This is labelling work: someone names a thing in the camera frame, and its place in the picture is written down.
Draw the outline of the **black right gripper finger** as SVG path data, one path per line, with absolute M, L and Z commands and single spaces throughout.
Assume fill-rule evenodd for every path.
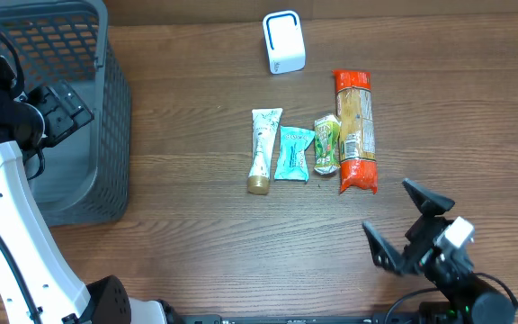
M 455 205 L 451 198 L 432 192 L 409 178 L 404 179 L 402 185 L 423 216 L 443 215 Z
M 404 264 L 401 254 L 368 221 L 364 221 L 362 227 L 369 242 L 375 266 L 391 273 L 400 273 Z

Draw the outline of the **orange noodle packet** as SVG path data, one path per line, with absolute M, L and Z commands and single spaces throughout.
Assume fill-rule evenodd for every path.
M 338 140 L 340 192 L 351 186 L 378 191 L 378 167 L 372 110 L 371 74 L 336 69 L 335 101 L 340 131 Z

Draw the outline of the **green snack packet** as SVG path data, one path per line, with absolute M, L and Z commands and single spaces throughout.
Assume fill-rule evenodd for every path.
M 331 175 L 340 168 L 336 155 L 341 123 L 334 114 L 328 114 L 314 122 L 315 166 L 320 175 Z

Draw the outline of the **teal wipes packet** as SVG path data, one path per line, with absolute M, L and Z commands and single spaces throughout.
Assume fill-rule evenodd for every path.
M 280 155 L 274 174 L 275 180 L 308 181 L 306 150 L 314 138 L 313 130 L 281 126 Z

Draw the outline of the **white cream tube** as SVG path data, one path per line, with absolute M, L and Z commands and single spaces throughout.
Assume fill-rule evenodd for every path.
M 282 116 L 282 108 L 253 109 L 252 165 L 247 178 L 251 194 L 268 194 L 272 152 Z

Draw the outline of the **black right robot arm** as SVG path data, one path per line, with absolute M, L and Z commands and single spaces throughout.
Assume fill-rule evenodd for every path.
M 421 216 L 406 232 L 399 253 L 372 225 L 362 224 L 377 267 L 395 275 L 424 275 L 432 288 L 411 292 L 376 317 L 383 323 L 512 323 L 518 311 L 513 292 L 490 274 L 475 273 L 467 245 L 474 226 L 447 220 L 455 202 L 408 178 L 402 185 Z

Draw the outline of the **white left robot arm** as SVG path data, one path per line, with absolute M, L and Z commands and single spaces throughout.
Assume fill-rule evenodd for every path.
M 1 33 L 0 43 L 13 48 Z M 21 65 L 0 55 L 0 296 L 7 317 L 12 323 L 175 323 L 168 304 L 129 297 L 114 275 L 83 283 L 33 198 L 25 161 L 93 118 L 65 81 L 26 94 Z

